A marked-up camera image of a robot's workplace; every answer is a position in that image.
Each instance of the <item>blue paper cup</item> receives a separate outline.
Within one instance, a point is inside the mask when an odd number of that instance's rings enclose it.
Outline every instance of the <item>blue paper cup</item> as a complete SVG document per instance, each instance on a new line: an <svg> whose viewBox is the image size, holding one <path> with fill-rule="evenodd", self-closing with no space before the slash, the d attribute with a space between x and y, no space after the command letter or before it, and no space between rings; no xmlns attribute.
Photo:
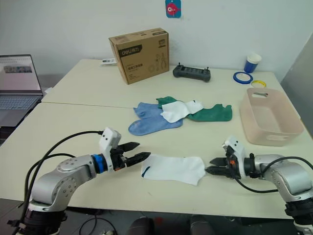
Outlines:
<svg viewBox="0 0 313 235"><path fill-rule="evenodd" d="M258 54L252 54L247 56L244 71L247 73L252 73L261 60L262 57Z"/></svg>

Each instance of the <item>white sock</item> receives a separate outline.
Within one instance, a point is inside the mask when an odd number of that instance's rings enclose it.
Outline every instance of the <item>white sock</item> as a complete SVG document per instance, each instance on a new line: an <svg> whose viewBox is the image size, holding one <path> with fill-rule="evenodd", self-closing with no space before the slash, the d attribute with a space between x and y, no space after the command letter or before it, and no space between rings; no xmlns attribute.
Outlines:
<svg viewBox="0 0 313 235"><path fill-rule="evenodd" d="M195 114L203 109L203 105L196 100L189 102L175 101L162 105L163 113L161 115L170 123L176 122L188 114Z"/></svg>
<svg viewBox="0 0 313 235"><path fill-rule="evenodd" d="M151 154L141 165L141 176L149 180L176 180L197 185L205 175L199 157L173 158Z"/></svg>

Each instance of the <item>desk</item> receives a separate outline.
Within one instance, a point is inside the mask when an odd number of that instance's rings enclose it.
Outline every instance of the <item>desk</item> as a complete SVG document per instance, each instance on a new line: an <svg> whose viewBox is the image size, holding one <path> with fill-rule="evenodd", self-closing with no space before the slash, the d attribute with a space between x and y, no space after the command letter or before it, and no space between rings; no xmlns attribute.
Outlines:
<svg viewBox="0 0 313 235"><path fill-rule="evenodd" d="M313 161L313 157L308 155L313 142L306 130L284 147L248 143L237 108L234 109L233 120L229 122L193 122L185 119L180 128L142 137L128 132L128 126L136 119L134 111L128 108L39 104L0 147L0 197L22 200L24 178L28 169L57 141L76 132L102 130L106 126L121 133L120 143L141 143L137 149L125 154L126 157L142 151L165 156L199 156L208 166L212 158L224 156L221 145L230 134L234 134L246 146L248 153L299 156ZM75 137L60 145L54 153L66 152L76 156L98 153L99 137L96 134ZM62 160L62 157L47 160L39 175L52 171ZM285 215L285 203L278 193L253 193L226 177L208 174L200 180L197 187L176 181L145 180L140 176L140 168L139 164L118 172L98 175L77 189L70 206L290 218ZM249 179L246 184L258 189L274 188L270 182L257 179Z"/></svg>
<svg viewBox="0 0 313 235"><path fill-rule="evenodd" d="M155 103L172 96L182 101L199 100L205 108L216 103L233 104L243 99L250 85L233 80L236 70L211 69L211 80L175 78L170 71L127 85L117 66L100 67L100 60L81 60L42 100L49 103L136 107L139 102ZM254 72L255 80L283 91L272 72Z"/></svg>

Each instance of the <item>black cable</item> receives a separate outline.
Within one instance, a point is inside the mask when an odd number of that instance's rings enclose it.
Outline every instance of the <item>black cable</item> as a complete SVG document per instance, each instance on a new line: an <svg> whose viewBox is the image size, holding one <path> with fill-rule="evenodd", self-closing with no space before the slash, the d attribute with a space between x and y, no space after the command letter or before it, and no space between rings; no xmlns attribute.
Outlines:
<svg viewBox="0 0 313 235"><path fill-rule="evenodd" d="M118 235L118 234L117 234L117 231L116 231L116 228L114 227L114 225L113 225L110 221L108 221L108 220L105 219L105 218L99 218L99 217L97 217L96 215L94 215L94 218L88 219L88 220L86 220L86 221L82 224L82 226L81 226L80 229L79 229L79 235L82 235L82 229L83 229L84 225L87 224L89 221L92 221L92 220L94 220L94 219L95 219L95 223L94 223L93 229L92 229L92 231L91 231L88 235L91 235L91 234L94 232L94 230L95 230L95 228L96 228L96 226L97 226L97 220L98 220L98 219L104 220L104 221L106 221L107 223L109 223L109 224L111 225L111 227L113 228L113 230L114 230L114 235Z"/></svg>
<svg viewBox="0 0 313 235"><path fill-rule="evenodd" d="M62 144L63 142L73 138L73 137L76 137L76 136L79 136L79 135L84 135L84 134L99 134L99 135L102 135L103 131L83 131L83 132L79 132L79 133L76 133L76 134L73 134L73 135L70 135L62 140L60 140L59 142L57 142L54 146L52 146L47 152L46 154L43 156L43 158L39 161L38 165L37 165L37 168L33 174L33 177L31 179L31 182L30 182L30 185L29 185L29 189L28 189L28 192L27 192L27 195L26 195L26 198L25 198L25 201L24 201L24 207L23 207L23 211L22 211L22 214L21 214L21 218L20 218L20 223L23 223L24 222L24 217L26 215L26 212L27 212L27 208L28 208L28 205L29 205L29 199L30 199L30 195L31 195L31 190L33 188L33 185L34 185L34 182L35 182L35 179L36 179L36 176L38 174L38 171L40 169L40 167L42 166L42 164L44 163L45 159L49 156L49 154L56 148L58 147L60 144ZM17 233L17 231L19 230L19 227L17 227L14 232L12 233L12 235L15 235Z"/></svg>
<svg viewBox="0 0 313 235"><path fill-rule="evenodd" d="M57 157L57 156L67 156L67 157L71 157L71 158L75 158L75 156L68 154L68 153L56 153L56 154L51 154L49 156L47 156L45 158L45 160L49 159L49 158L53 158L53 157ZM26 199L27 196L27 192L28 192L28 181L29 181L29 176L31 174L31 172L33 171L33 169L39 164L40 161L37 161L34 165L32 165L32 167L29 169L26 178L25 178L25 186L24 186L24 201Z"/></svg>
<svg viewBox="0 0 313 235"><path fill-rule="evenodd" d="M82 226L81 226L80 229L79 229L79 235L82 235L82 229L83 229L84 225L87 224L89 221L92 221L92 220L95 220L95 221L94 221L94 226L93 226L91 232L90 232L88 235L91 235L91 234L94 232L94 230L96 229L96 226L97 226L97 221L98 221L98 218L97 218L96 215L94 215L94 218L89 219L89 220L86 220L86 221L82 224Z"/></svg>
<svg viewBox="0 0 313 235"><path fill-rule="evenodd" d="M264 173L275 163L277 162L280 162L280 161L283 161L283 160L287 160L287 159L296 159L296 160L300 160L300 161L303 161L305 162L312 170L313 170L313 165L305 160L304 158L300 158L300 157L282 157L282 158L278 158L274 161L272 161L271 163L269 163L262 171L261 171L261 176L263 177L264 176ZM260 191L260 190L254 190L252 188L249 188L247 187L246 185L244 185L238 178L237 176L235 175L233 169L231 168L230 164L227 163L228 165L228 168L229 168L229 171L230 171L230 174L231 176L237 181L238 184L240 184L242 187L244 187L245 189L249 190L249 191L252 191L252 192L256 192L256 193L269 193L269 192L278 192L277 189L272 189L272 190L264 190L264 191Z"/></svg>
<svg viewBox="0 0 313 235"><path fill-rule="evenodd" d="M231 177L233 177L238 184L240 184L242 187L244 187L245 189L251 191L251 192L256 192L256 193L269 193L269 192L278 192L277 189L271 189L271 190L255 190L252 188L249 188L248 186L244 185L236 176L236 174L234 173L234 170L231 168L229 162L227 162L228 168L229 168L229 172L231 174Z"/></svg>
<svg viewBox="0 0 313 235"><path fill-rule="evenodd" d="M282 158L276 159L276 160L274 160L273 162L269 163L269 164L262 170L261 175L263 176L264 173L265 173L273 164L275 164L275 163L277 163L277 162L280 162L280 161L282 161L282 160L287 160L287 159L297 159L297 160L303 161L303 162L305 162L305 163L313 170L313 165L312 165L309 161L305 160L304 158L300 158L300 157L282 157Z"/></svg>

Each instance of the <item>blue sticker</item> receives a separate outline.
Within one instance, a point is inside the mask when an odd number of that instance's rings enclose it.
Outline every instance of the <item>blue sticker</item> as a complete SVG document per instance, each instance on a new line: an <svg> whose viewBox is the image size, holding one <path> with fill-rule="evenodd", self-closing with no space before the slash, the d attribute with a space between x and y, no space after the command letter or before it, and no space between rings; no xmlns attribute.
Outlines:
<svg viewBox="0 0 313 235"><path fill-rule="evenodd" d="M166 16L168 18L181 17L181 2L180 0L165 0Z"/></svg>

